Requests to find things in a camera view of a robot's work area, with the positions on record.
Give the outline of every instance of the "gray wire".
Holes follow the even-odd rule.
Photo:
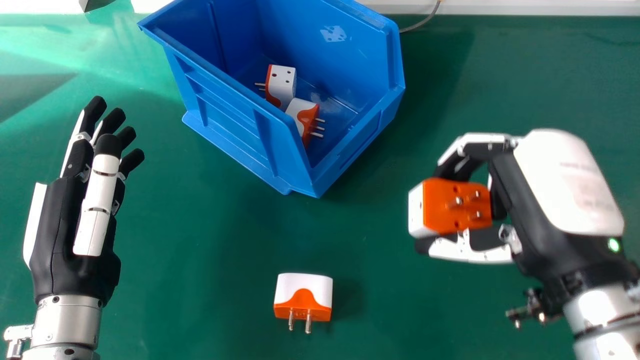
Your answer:
[[[418,22],[417,24],[414,24],[414,25],[408,26],[406,28],[400,29],[400,34],[409,32],[411,30],[415,30],[415,29],[425,25],[427,22],[429,22],[429,20],[431,20],[433,18],[433,16],[436,15],[436,12],[438,11],[438,8],[440,7],[440,3],[441,2],[442,2],[442,0],[438,0],[438,2],[436,3],[436,6],[433,8],[433,10],[429,14],[429,16],[424,18],[422,21]]]

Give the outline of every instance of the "blue storage container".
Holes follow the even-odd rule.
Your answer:
[[[320,197],[394,118],[404,93],[397,25],[352,0],[176,0],[140,28],[166,51],[182,121],[282,194]],[[296,67],[324,138],[254,85]]]

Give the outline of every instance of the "green indicator light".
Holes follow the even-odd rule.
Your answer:
[[[620,251],[620,243],[614,238],[609,238],[609,242],[607,242],[607,246],[609,246],[609,250],[613,252]]]

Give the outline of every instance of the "green tabletop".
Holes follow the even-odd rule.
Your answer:
[[[564,321],[518,332],[533,284],[513,266],[419,256],[406,194],[467,131],[583,137],[640,245],[640,20],[436,17],[402,37],[395,121],[320,200],[282,196],[182,124],[161,46],[118,0],[88,15],[0,15],[0,326],[33,321],[22,237],[33,183],[57,176],[78,111],[102,95],[147,160],[127,182],[104,359],[570,359]],[[399,19],[411,23],[415,19]],[[334,278],[307,336],[273,315],[276,277]]]

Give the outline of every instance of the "robotic arm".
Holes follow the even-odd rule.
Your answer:
[[[488,185],[470,183],[484,163]],[[542,287],[507,317],[520,328],[564,315],[580,360],[640,359],[640,274],[622,247],[624,225],[587,145],[554,129],[461,136],[409,193],[419,253],[515,263]]]
[[[120,279],[115,215],[125,180],[144,160],[140,149],[122,157],[136,133],[127,126],[113,134],[125,120],[121,109],[97,124],[106,108],[103,98],[91,100],[77,120],[60,177],[35,185],[23,257],[38,309],[33,324],[5,330],[7,359],[100,358],[102,308]]]

